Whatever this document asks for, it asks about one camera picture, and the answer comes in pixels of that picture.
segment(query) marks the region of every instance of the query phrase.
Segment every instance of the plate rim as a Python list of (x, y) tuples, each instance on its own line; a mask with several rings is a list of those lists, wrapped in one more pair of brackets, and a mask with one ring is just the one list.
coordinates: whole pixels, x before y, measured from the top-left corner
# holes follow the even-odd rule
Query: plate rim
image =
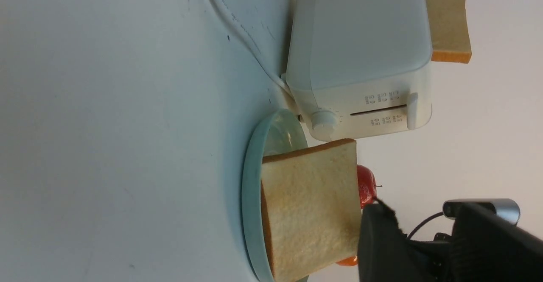
[(280, 114), (285, 118), (290, 118), (293, 121), (293, 124), (296, 124), (294, 126), (299, 127), (302, 137), (298, 137), (298, 139), (303, 139), (305, 147), (307, 148), (307, 139), (300, 122), (296, 116), (287, 109), (277, 110), (264, 120), (260, 121), (254, 129), (251, 140), (249, 141), (243, 164), (241, 187), (243, 237), (246, 242), (246, 249), (252, 270), (260, 282), (274, 282), (273, 274), (269, 266), (268, 255), (266, 254), (266, 245), (264, 244), (260, 198), (260, 173), (262, 170), (262, 157), (264, 156), (269, 130), (272, 127), (275, 118)]

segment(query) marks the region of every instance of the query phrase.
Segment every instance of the toaster slot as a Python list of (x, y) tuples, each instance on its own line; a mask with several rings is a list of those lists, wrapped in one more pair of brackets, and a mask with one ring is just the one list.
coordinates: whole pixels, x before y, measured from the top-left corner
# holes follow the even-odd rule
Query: toaster slot
[(352, 113), (351, 116), (361, 116), (363, 114), (372, 114), (373, 112), (385, 112), (386, 110), (393, 110), (393, 109), (398, 109), (398, 108), (403, 108), (403, 107), (407, 107), (407, 104), (386, 107), (386, 108), (379, 108), (379, 109), (374, 109), (374, 110), (367, 110), (365, 112), (355, 112), (355, 113)]

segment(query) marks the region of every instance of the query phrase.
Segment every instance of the red apple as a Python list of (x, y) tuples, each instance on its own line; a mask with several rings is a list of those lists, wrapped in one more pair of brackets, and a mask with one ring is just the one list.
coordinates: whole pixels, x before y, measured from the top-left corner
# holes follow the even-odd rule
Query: red apple
[[(365, 166), (356, 166), (356, 172), (358, 175), (358, 196), (360, 197), (360, 209), (363, 209), (365, 205), (371, 204), (373, 198), (377, 196), (377, 190), (375, 189), (375, 177), (369, 168)], [(336, 262), (341, 266), (355, 266), (358, 264), (358, 257), (348, 257), (347, 259)]]
[(358, 174), (358, 195), (360, 197), (360, 209), (365, 205), (371, 204), (373, 198), (377, 196), (375, 190), (375, 177), (369, 168), (358, 165), (356, 167)]

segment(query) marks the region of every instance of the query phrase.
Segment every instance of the black cable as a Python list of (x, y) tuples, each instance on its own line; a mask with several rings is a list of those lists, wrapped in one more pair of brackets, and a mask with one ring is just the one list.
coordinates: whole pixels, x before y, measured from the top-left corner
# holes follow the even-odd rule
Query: black cable
[(418, 224), (415, 227), (415, 229), (413, 229), (413, 231), (411, 231), (411, 233), (409, 233), (409, 235), (407, 236), (407, 239), (409, 240), (410, 238), (412, 238), (415, 232), (419, 231), (419, 229), (422, 228), (425, 224), (427, 224), (427, 222), (433, 220), (434, 218), (438, 218), (440, 216), (443, 216), (443, 212), (436, 213), (430, 216), (429, 218), (427, 218), (426, 220), (423, 220), (420, 224)]

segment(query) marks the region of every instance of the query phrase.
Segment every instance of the power cord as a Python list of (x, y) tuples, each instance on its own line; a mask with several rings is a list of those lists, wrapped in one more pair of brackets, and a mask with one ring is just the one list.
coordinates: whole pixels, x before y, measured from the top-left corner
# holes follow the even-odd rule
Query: power cord
[(266, 75), (279, 87), (281, 87), (290, 97), (292, 97), (291, 89), (288, 87), (287, 83), (279, 77), (279, 75), (275, 74), (268, 64), (266, 64), (266, 61), (263, 59), (262, 52), (260, 52), (260, 49), (258, 48), (258, 45), (256, 44), (255, 40), (252, 38), (251, 34), (247, 31), (247, 29), (243, 26), (243, 23), (241, 23), (236, 15), (232, 13), (231, 10), (229, 10), (227, 3), (225, 0), (207, 0), (212, 8), (215, 10), (215, 13), (219, 17), (219, 19), (223, 22), (223, 24), (229, 28), (231, 31), (234, 32), (235, 35), (242, 41), (242, 43), (246, 46), (246, 48), (252, 53), (252, 55), (256, 58), (256, 61), (260, 64), (260, 67), (266, 72)]
[(440, 216), (443, 216), (443, 212), (439, 212), (439, 213), (436, 213), (432, 216), (430, 216), (429, 218), (427, 218), (426, 220), (423, 220), (420, 224), (418, 224), (415, 229), (413, 229), (413, 231), (411, 231), (411, 233), (409, 233), (409, 235), (407, 236), (407, 239), (411, 239), (413, 237), (413, 235), (415, 234), (415, 232), (419, 231), (420, 228), (422, 228), (425, 224), (427, 224), (429, 221), (433, 220), (434, 218), (438, 218)]

